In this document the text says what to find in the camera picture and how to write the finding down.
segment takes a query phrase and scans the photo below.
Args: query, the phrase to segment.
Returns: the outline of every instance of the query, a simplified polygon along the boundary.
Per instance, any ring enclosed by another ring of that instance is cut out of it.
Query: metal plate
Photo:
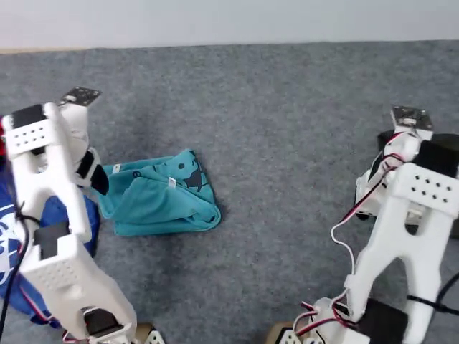
[[[89,106],[97,98],[99,98],[101,94],[101,91],[91,90],[90,88],[75,87],[62,96],[60,105],[71,103],[81,106]]]
[[[415,107],[393,105],[392,116],[395,125],[415,128],[419,130],[432,130],[432,121],[426,110]]]

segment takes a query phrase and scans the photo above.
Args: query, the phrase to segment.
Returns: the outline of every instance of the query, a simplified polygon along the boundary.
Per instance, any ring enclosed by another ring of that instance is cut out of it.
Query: blue bag
[[[9,276],[18,259],[19,240],[14,236],[14,206],[11,196],[7,192],[6,175],[0,171],[0,296],[4,297]],[[99,232],[99,212],[97,204],[85,196],[87,215],[90,220],[93,237],[85,244],[86,249],[95,254]],[[41,226],[50,226],[61,221],[68,221],[64,204],[53,196],[48,199],[42,218]],[[51,316],[38,291],[21,275],[17,275],[13,283],[13,290],[9,304],[16,310],[28,315],[36,324],[50,324],[58,328],[60,324]]]

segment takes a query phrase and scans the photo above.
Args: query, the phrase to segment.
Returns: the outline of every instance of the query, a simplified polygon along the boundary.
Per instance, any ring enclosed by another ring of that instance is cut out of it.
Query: white plastic bracket
[[[14,128],[11,116],[2,120],[16,197],[23,205],[23,214],[39,219],[46,200],[57,195],[67,209],[70,234],[57,240],[57,255],[42,259],[41,247],[33,244],[37,225],[28,221],[30,242],[20,272],[37,288],[48,310],[74,338],[89,337],[83,310],[95,307],[111,312],[123,326],[116,333],[97,340],[131,344],[137,326],[134,309],[116,282],[97,267],[83,245],[91,239],[91,230],[75,178],[69,149],[70,130],[55,104],[44,104],[42,109],[47,119],[20,128]],[[43,146],[47,166],[39,171],[38,159],[31,150]],[[15,233],[23,242],[24,228],[20,222],[16,223]]]
[[[411,204],[426,209],[416,235],[405,229]],[[370,240],[360,253],[356,273],[346,279],[351,319],[364,314],[374,280],[396,258],[401,258],[407,272],[408,292],[435,301],[440,288],[440,264],[454,219],[459,214],[459,181],[413,163],[395,172],[389,184]],[[406,344],[422,342],[433,309],[419,302],[407,301],[409,324]]]

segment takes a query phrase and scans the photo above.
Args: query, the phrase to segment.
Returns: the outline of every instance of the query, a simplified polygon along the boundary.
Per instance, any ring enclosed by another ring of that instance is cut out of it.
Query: printed logo
[[[19,240],[14,235],[14,208],[13,205],[0,208],[0,285],[8,280],[13,270],[11,261],[19,249]]]

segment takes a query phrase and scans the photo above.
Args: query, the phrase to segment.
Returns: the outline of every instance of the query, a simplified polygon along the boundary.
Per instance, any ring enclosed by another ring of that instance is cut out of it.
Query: black wire
[[[437,303],[441,303],[445,298],[446,293],[451,289],[451,287],[459,280],[459,272],[452,276],[449,281],[443,286],[443,288],[438,292]]]
[[[26,220],[33,221],[34,223],[38,225],[40,223],[38,219],[35,219],[32,216],[24,215],[21,212],[22,206],[19,207],[17,205],[16,192],[14,190],[14,187],[11,187],[11,184],[7,184],[7,186],[9,186],[9,192],[13,200],[14,210],[16,212],[16,220],[19,220],[21,222],[22,228],[24,229],[24,244],[21,247],[21,251],[19,253],[18,260],[16,262],[16,266],[13,268],[13,271],[11,272],[11,275],[9,276],[8,285],[6,286],[3,307],[1,309],[1,315],[0,315],[0,342],[1,342],[1,338],[3,337],[5,321],[6,321],[6,313],[8,312],[9,299],[11,297],[11,292],[13,290],[14,280],[16,279],[16,276],[19,272],[19,268],[21,267],[22,260],[24,259],[24,256],[27,252],[27,247],[29,246],[30,232],[29,232],[29,227],[27,226]]]
[[[424,305],[430,306],[437,312],[459,316],[459,310],[455,310],[454,308],[449,308],[448,306],[442,304],[442,301],[445,298],[446,294],[458,280],[459,280],[459,272],[455,274],[453,277],[451,277],[446,282],[446,284],[438,292],[437,300],[435,302],[432,302],[426,299],[422,299],[421,297],[413,296],[413,295],[408,295],[407,299],[411,301],[420,302],[420,303],[423,303]]]

